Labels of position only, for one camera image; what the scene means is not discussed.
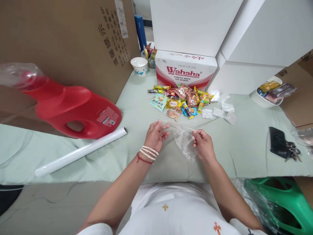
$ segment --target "red detergent bottle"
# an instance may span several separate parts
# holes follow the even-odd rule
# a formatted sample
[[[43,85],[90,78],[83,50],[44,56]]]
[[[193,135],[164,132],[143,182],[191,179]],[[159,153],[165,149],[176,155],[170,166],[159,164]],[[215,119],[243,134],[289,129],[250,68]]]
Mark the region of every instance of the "red detergent bottle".
[[[122,115],[118,107],[82,86],[63,86],[47,76],[35,64],[0,65],[0,84],[19,89],[37,100],[37,116],[60,132],[80,139],[98,139],[113,132]],[[79,121],[81,131],[68,127]]]

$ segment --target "blue foam roll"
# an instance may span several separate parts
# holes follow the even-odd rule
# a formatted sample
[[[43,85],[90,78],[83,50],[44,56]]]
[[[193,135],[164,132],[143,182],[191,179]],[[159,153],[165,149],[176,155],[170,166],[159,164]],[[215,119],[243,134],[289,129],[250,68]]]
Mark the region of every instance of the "blue foam roll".
[[[146,39],[146,33],[144,32],[142,16],[135,15],[135,23],[136,23],[140,50],[143,51],[143,46],[147,46],[147,39]]]

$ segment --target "table surface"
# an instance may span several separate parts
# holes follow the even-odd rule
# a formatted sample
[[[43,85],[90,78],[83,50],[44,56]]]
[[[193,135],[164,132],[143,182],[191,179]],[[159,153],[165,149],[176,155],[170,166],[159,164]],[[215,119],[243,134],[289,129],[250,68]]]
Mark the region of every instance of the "table surface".
[[[114,181],[136,155],[144,143],[146,131],[158,119],[173,121],[149,103],[154,94],[147,94],[156,84],[155,70],[146,77],[132,72],[117,102],[123,119],[119,127],[128,134],[94,151],[51,175],[38,178],[34,171],[91,140],[71,139],[41,132],[0,125],[0,184],[35,184],[80,181]],[[227,103],[235,106],[238,121],[230,125],[225,119],[201,118],[189,120],[181,116],[178,123],[189,128],[204,129],[211,135],[216,157],[230,178],[256,178],[267,176],[313,176],[313,160],[306,147],[296,144],[302,151],[301,162],[284,159],[269,151],[268,127],[285,132],[288,141],[295,142],[291,132],[295,129],[280,107],[264,109],[249,96],[231,95]],[[205,109],[221,108],[219,102]],[[170,137],[145,182],[194,181],[205,182],[201,163],[188,161]]]

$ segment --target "hand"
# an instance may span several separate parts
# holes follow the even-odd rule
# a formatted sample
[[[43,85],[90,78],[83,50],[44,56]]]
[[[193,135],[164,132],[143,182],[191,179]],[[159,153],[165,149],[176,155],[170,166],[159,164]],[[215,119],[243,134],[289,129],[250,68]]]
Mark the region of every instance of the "hand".
[[[163,140],[166,140],[169,136],[169,132],[163,130],[168,127],[169,125],[162,126],[161,120],[152,123],[147,131],[144,145],[154,149],[157,152],[160,152]]]
[[[212,138],[204,130],[193,131],[193,146],[198,149],[201,160],[216,160]]]

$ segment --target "wahaha box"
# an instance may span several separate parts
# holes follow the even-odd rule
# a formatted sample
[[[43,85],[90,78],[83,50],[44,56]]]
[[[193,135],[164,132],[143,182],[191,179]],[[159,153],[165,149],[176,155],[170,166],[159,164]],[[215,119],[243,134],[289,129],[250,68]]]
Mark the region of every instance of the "wahaha box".
[[[158,85],[177,87],[186,84],[204,90],[217,69],[214,57],[158,50],[156,77]]]

